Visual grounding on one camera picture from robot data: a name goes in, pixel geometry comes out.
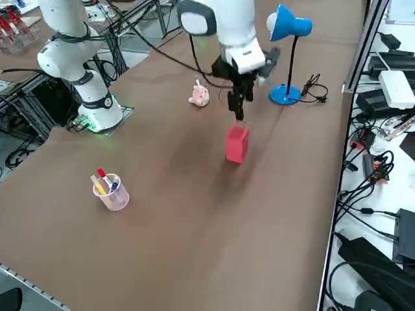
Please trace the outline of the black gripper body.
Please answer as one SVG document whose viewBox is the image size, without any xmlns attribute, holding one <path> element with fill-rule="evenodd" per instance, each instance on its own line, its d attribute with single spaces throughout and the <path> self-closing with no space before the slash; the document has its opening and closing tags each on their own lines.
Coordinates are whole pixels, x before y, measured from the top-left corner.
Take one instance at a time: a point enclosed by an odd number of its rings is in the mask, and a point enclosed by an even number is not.
<svg viewBox="0 0 415 311">
<path fill-rule="evenodd" d="M 221 56 L 213 62 L 211 70 L 214 77 L 229 80 L 234 87 L 253 85 L 257 78 L 257 73 L 255 71 L 240 74 L 234 67 L 224 61 Z"/>
</svg>

